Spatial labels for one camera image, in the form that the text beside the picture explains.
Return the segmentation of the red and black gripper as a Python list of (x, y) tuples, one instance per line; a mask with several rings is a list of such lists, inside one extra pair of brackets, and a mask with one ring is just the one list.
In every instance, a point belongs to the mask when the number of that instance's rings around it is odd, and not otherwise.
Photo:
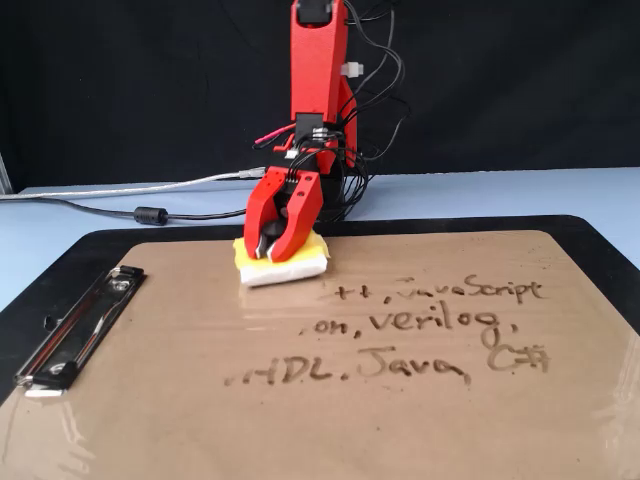
[(243, 229), (244, 246), (251, 259), (260, 257), (262, 227), (278, 217), (274, 197), (285, 193), (286, 225), (272, 243), (272, 262), (289, 260), (306, 242), (322, 207), (323, 193), (342, 193), (345, 175), (343, 142), (303, 142), (277, 145), (273, 166), (250, 193)]

